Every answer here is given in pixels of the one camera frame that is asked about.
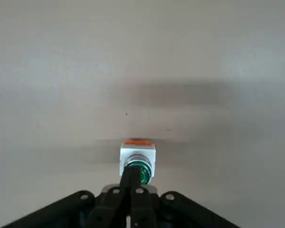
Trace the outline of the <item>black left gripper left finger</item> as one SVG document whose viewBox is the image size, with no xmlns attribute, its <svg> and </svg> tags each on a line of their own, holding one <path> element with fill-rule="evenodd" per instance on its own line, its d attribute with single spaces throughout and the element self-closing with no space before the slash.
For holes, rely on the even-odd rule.
<svg viewBox="0 0 285 228">
<path fill-rule="evenodd" d="M 133 168 L 125 168 L 119 184 L 95 196 L 77 191 L 6 225 L 8 228 L 112 228 L 123 226 L 133 187 Z"/>
</svg>

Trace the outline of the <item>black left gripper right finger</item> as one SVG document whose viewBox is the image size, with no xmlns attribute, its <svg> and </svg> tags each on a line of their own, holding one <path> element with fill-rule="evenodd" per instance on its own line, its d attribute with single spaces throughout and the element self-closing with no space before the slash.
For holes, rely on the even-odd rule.
<svg viewBox="0 0 285 228">
<path fill-rule="evenodd" d="M 141 168 L 130 168 L 131 225 L 137 228 L 236 228 L 237 225 L 194 202 L 168 191 L 161 196 L 141 184 Z"/>
</svg>

